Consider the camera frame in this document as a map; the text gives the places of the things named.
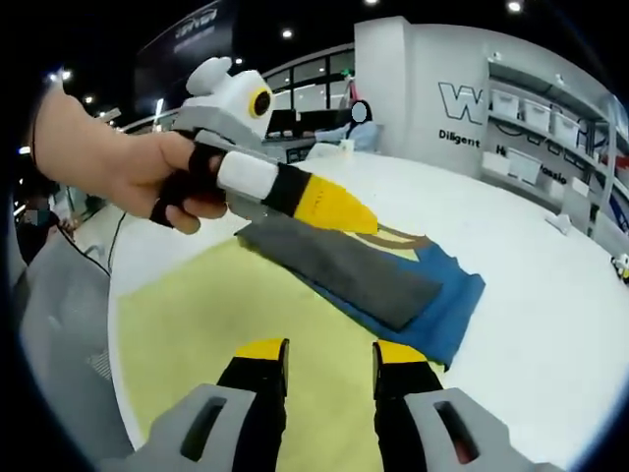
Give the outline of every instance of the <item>table surface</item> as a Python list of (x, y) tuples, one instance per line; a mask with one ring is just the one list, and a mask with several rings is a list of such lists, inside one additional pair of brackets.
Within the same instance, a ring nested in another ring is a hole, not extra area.
[[(535, 461), (570, 468), (613, 419), (629, 374), (629, 290), (609, 255), (549, 212), (504, 190), (418, 162), (356, 153), (299, 167), (344, 185), (389, 227), (427, 234), (477, 272), (486, 291), (445, 386), (501, 419)], [(117, 349), (117, 299), (225, 241), (247, 222), (231, 213), (194, 236), (139, 220), (119, 235), (109, 296), (111, 371), (127, 432), (142, 444)]]

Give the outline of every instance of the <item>computer monitor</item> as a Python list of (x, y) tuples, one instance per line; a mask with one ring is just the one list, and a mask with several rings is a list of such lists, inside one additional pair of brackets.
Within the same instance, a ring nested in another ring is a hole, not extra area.
[(269, 133), (292, 131), (294, 132), (297, 122), (297, 112), (295, 110), (274, 110), (271, 120), (268, 123)]

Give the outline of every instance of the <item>plastic box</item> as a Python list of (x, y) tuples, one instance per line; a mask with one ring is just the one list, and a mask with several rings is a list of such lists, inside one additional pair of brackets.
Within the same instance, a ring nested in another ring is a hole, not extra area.
[(550, 108), (524, 98), (524, 121), (534, 128), (548, 132), (550, 128)]
[(542, 162), (539, 159), (524, 154), (513, 147), (507, 149), (507, 157), (510, 161), (509, 175), (532, 185), (537, 183), (542, 167)]
[(563, 185), (554, 179), (544, 179), (542, 183), (544, 191), (550, 195), (552, 199), (563, 200)]
[(576, 177), (573, 177), (572, 180), (570, 180), (570, 187), (572, 187), (575, 192), (579, 192), (584, 197), (587, 197), (590, 193), (590, 187), (588, 186), (588, 184), (577, 179)]
[(483, 169), (488, 169), (501, 175), (509, 175), (511, 161), (500, 154), (483, 152)]
[(580, 128), (579, 123), (567, 116), (556, 111), (552, 113), (552, 133), (558, 141), (565, 145), (569, 145), (572, 148), (577, 146)]
[(493, 112), (516, 120), (520, 109), (520, 97), (502, 90), (491, 91)]

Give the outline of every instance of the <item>white wall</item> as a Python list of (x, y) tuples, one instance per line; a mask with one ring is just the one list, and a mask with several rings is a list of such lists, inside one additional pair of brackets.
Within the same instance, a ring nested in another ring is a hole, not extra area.
[(380, 150), (388, 155), (404, 153), (410, 27), (401, 18), (355, 26), (356, 86), (372, 106), (374, 121), (385, 127)]
[[(591, 102), (607, 95), (603, 85), (562, 57), (485, 29), (387, 18), (357, 24), (355, 48), (359, 93), (372, 104), (375, 121), (384, 125), (382, 151), (473, 177), (486, 147), (486, 59), (494, 52), (549, 80), (561, 74), (567, 87)], [(461, 92), (469, 107), (466, 111), (464, 102), (454, 100), (448, 116), (444, 99), (452, 102), (453, 91)], [(472, 145), (440, 139), (441, 130)]]

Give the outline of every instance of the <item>black sign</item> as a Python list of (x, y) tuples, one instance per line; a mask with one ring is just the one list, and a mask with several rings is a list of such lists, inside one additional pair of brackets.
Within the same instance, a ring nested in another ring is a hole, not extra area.
[(154, 111), (164, 98), (167, 108), (185, 98), (190, 73), (212, 56), (231, 56), (236, 0), (216, 0), (164, 31), (137, 55), (136, 111)]

